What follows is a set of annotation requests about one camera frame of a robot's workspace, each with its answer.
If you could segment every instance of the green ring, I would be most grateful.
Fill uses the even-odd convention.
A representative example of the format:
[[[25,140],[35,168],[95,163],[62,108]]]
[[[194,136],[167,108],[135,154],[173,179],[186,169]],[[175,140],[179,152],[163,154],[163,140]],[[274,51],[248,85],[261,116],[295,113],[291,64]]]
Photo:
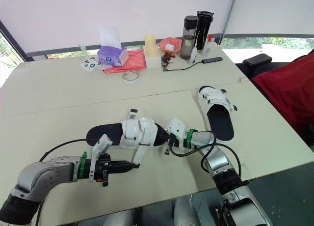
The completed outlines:
[[[186,135],[186,148],[191,149],[191,137],[195,129],[190,129],[190,131]]]
[[[82,155],[82,159],[80,161],[80,167],[79,167],[79,172],[78,172],[78,179],[83,179],[84,176],[84,169],[85,169],[85,161],[87,158],[87,152],[85,151]]]

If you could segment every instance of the red bowl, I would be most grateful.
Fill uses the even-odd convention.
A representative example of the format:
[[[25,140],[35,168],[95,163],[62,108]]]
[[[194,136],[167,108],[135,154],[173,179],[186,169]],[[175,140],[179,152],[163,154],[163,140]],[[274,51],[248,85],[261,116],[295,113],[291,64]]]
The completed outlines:
[[[181,42],[182,42],[182,40],[178,39],[178,38],[164,38],[159,43],[159,47],[166,53],[177,54],[181,50]],[[174,51],[169,51],[169,50],[165,49],[165,47],[168,43],[175,46]]]

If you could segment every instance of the tissue box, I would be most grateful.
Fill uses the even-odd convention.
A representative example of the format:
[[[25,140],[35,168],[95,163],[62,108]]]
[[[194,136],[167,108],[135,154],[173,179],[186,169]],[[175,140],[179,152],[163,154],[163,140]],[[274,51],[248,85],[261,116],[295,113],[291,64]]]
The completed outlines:
[[[97,52],[98,59],[102,64],[111,66],[123,66],[129,59],[129,53],[126,47],[114,48],[103,46]]]

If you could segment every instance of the white table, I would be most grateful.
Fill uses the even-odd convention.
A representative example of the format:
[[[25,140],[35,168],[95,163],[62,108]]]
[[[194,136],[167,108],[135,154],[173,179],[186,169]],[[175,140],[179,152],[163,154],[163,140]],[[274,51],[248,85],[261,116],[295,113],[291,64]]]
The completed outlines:
[[[195,85],[211,84],[201,81]],[[238,107],[238,112],[231,113],[235,138],[230,147],[241,160],[243,180],[314,160],[312,151],[251,82],[216,87],[226,89],[227,96]],[[197,89],[189,89],[3,116],[0,119],[0,202],[6,199],[16,184],[21,169],[37,161],[45,151],[62,142],[84,138],[93,126],[124,120],[131,108],[138,109],[140,117],[150,117],[163,127],[168,119],[177,117],[188,128],[205,130],[196,93]],[[81,155],[86,150],[86,143],[73,143],[55,151],[47,159]],[[131,160],[134,150],[111,150],[109,153],[113,160]],[[111,174],[108,187],[102,187],[101,183],[89,183],[87,179],[57,186],[44,204],[42,225],[80,221],[215,187],[208,174],[200,168],[200,154],[180,158],[163,153],[164,147],[146,151],[139,169]],[[226,154],[236,166],[232,154],[228,151]]]
[[[140,72],[140,80],[130,86],[121,73],[88,73],[80,63],[84,57],[26,62],[20,64],[1,88],[2,115],[24,114],[65,107],[163,94],[199,87],[235,83],[242,72],[213,44],[210,57],[222,57],[217,63],[197,64],[186,71],[161,69]],[[169,69],[186,68],[188,62],[178,56]]]

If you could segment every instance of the black bottle cap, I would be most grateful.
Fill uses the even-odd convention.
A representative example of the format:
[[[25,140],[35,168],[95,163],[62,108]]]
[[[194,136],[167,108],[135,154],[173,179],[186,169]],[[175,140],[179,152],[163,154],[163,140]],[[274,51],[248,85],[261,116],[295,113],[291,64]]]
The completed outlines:
[[[201,17],[209,17],[211,19],[211,21],[213,20],[213,14],[212,12],[209,11],[197,11],[197,17],[201,18]]]
[[[184,19],[184,28],[186,28],[187,30],[196,28],[197,21],[197,16],[186,16]]]

